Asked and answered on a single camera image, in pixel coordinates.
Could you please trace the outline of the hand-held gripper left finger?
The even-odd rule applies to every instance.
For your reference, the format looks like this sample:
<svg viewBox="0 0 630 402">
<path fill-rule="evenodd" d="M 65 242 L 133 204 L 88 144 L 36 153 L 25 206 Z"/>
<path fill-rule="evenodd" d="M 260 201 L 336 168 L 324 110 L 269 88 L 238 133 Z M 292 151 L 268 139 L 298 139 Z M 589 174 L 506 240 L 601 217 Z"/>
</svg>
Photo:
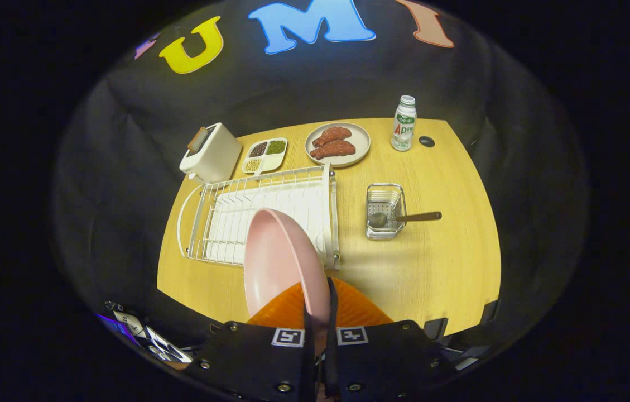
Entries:
<svg viewBox="0 0 630 402">
<path fill-rule="evenodd" d="M 302 285 L 248 323 L 225 323 L 183 372 L 231 399 L 315 400 L 315 330 Z"/>
</svg>

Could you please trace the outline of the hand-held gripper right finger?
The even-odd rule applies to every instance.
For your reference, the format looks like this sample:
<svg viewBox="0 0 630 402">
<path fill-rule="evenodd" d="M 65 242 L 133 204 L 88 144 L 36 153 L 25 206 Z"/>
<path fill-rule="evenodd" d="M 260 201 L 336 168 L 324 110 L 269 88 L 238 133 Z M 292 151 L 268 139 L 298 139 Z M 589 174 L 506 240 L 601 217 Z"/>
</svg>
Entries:
<svg viewBox="0 0 630 402">
<path fill-rule="evenodd" d="M 377 326 L 340 326 L 344 303 L 328 280 L 331 313 L 323 359 L 323 387 L 333 401 L 432 401 L 458 374 L 443 347 L 413 320 Z"/>
</svg>

